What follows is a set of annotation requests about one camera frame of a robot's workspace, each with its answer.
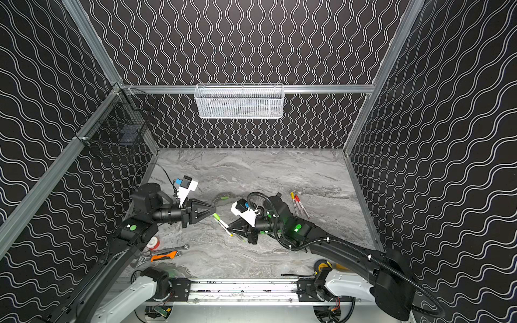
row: gray marble surface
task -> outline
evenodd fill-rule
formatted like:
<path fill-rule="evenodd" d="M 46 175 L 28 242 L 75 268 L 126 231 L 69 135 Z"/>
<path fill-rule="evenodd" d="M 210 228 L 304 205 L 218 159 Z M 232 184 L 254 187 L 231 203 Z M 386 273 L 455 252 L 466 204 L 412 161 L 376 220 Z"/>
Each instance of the gray marble surface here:
<path fill-rule="evenodd" d="M 340 151 L 330 150 L 168 150 L 158 163 L 175 178 L 188 175 L 199 181 L 190 198 L 217 205 L 226 223 L 237 219 L 231 204 L 249 192 L 282 193 L 294 212 L 290 192 L 299 194 L 311 215 L 310 221 L 350 242 L 373 248 L 372 238 L 357 201 Z M 155 167 L 150 182 L 167 194 L 173 189 L 163 170 Z M 180 224 L 160 226 L 160 248 L 185 243 L 190 249 L 174 260 L 158 264 L 171 276 L 205 278 L 268 278 L 281 273 L 311 274 L 321 256 L 304 251 L 289 252 L 275 240 L 259 236 L 258 244 L 230 237 L 212 218 L 181 229 Z M 130 275 L 126 269 L 123 275 Z"/>

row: wire basket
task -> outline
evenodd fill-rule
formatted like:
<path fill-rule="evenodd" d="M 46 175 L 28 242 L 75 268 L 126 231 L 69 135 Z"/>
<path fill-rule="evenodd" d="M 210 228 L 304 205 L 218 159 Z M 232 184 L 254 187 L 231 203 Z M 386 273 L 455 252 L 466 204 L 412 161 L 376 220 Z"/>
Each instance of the wire basket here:
<path fill-rule="evenodd" d="M 158 99 L 152 95 L 123 89 L 88 135 L 79 140 L 102 162 L 132 162 L 157 105 Z"/>
<path fill-rule="evenodd" d="M 197 84 L 201 118 L 278 119 L 284 115 L 283 84 Z"/>

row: yellow tool handle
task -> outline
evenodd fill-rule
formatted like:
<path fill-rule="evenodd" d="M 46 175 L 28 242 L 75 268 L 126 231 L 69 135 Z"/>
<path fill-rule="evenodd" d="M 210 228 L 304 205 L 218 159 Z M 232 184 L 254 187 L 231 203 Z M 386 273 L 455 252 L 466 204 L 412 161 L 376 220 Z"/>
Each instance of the yellow tool handle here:
<path fill-rule="evenodd" d="M 158 260 L 174 259 L 174 257 L 176 256 L 176 253 L 177 253 L 177 251 L 173 251 L 173 252 L 167 253 L 167 254 L 156 255 L 156 256 L 151 257 L 151 261 L 155 262 Z"/>

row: black wavy patterned wallpaper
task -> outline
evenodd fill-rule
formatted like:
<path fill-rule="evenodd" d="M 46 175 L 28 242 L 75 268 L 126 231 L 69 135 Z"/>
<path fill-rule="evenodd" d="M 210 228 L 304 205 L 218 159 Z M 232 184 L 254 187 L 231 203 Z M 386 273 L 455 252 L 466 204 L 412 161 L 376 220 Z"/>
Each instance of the black wavy patterned wallpaper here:
<path fill-rule="evenodd" d="M 81 0 L 127 84 L 371 84 L 408 0 Z"/>
<path fill-rule="evenodd" d="M 159 147 L 343 148 L 364 94 L 286 95 L 280 119 L 202 119 L 192 95 L 162 96 L 149 126 Z"/>
<path fill-rule="evenodd" d="M 150 162 L 101 163 L 85 148 L 0 261 L 0 322 L 27 322 L 67 299 L 122 222 Z"/>
<path fill-rule="evenodd" d="M 351 154 L 383 245 L 447 310 L 418 322 L 517 320 L 516 43 L 514 0 L 428 0 Z"/>
<path fill-rule="evenodd" d="M 111 88 L 60 1 L 0 2 L 0 225 Z"/>

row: wall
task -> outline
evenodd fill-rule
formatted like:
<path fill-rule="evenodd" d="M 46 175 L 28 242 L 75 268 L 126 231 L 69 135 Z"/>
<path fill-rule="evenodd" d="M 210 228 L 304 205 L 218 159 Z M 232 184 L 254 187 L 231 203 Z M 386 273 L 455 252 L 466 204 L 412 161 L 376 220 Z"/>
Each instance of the wall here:
<path fill-rule="evenodd" d="M 351 153 L 383 245 L 446 308 L 418 322 L 517 319 L 516 43 L 515 1 L 426 1 Z"/>
<path fill-rule="evenodd" d="M 111 86 L 60 1 L 1 1 L 0 30 L 3 223 Z M 131 164 L 102 164 L 83 150 L 0 260 L 0 322 L 27 322 L 67 298 L 105 249 L 129 207 L 133 174 L 149 160 L 145 146 Z"/>
<path fill-rule="evenodd" d="M 407 2 L 81 0 L 135 85 L 371 84 Z M 201 120 L 192 96 L 165 96 L 152 131 L 163 148 L 336 149 L 363 98 L 288 95 L 280 120 Z"/>

